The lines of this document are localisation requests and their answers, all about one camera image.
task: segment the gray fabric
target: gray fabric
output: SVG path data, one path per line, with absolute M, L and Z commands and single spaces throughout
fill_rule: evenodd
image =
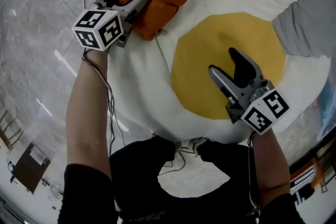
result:
M 298 0 L 272 24 L 287 54 L 336 55 L 336 0 Z

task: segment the black pants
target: black pants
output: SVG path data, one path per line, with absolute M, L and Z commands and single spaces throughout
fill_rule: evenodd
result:
M 197 198 L 177 198 L 164 191 L 157 179 L 162 166 L 175 156 L 175 144 L 158 136 L 134 142 L 110 157 L 114 198 L 121 209 L 120 217 L 134 220 L 139 217 L 164 214 L 171 223 L 192 220 L 215 221 L 248 214 L 249 199 L 248 147 L 206 141 L 198 148 L 201 159 L 212 162 L 230 177 L 215 191 Z M 253 151 L 250 151 L 251 182 L 254 201 L 256 175 Z

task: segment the person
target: person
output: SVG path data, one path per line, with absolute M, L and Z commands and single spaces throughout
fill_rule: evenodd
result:
M 107 53 L 92 50 L 87 57 L 106 78 Z M 154 136 L 108 156 L 107 102 L 105 84 L 82 62 L 66 115 L 68 165 L 58 223 L 117 223 L 119 216 L 124 223 L 256 223 L 255 203 L 259 223 L 303 223 L 291 198 L 285 156 L 272 131 L 253 136 L 251 151 L 196 140 L 201 159 L 214 163 L 230 180 L 206 195 L 177 198 L 157 179 L 165 162 L 174 159 L 175 143 Z

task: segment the forearm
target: forearm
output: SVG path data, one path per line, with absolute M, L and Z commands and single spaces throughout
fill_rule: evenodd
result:
M 272 130 L 252 139 L 260 205 L 290 192 L 290 173 L 287 160 Z
M 91 51 L 87 58 L 107 76 L 107 54 Z M 91 166 L 111 178 L 107 152 L 108 92 L 95 70 L 82 62 L 66 116 L 68 164 Z

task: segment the black sleeve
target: black sleeve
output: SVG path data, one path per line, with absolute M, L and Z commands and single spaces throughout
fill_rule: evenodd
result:
M 112 182 L 91 167 L 70 164 L 64 173 L 64 193 L 58 223 L 117 223 Z
M 305 224 L 296 210 L 290 194 L 283 194 L 271 201 L 260 213 L 260 224 Z

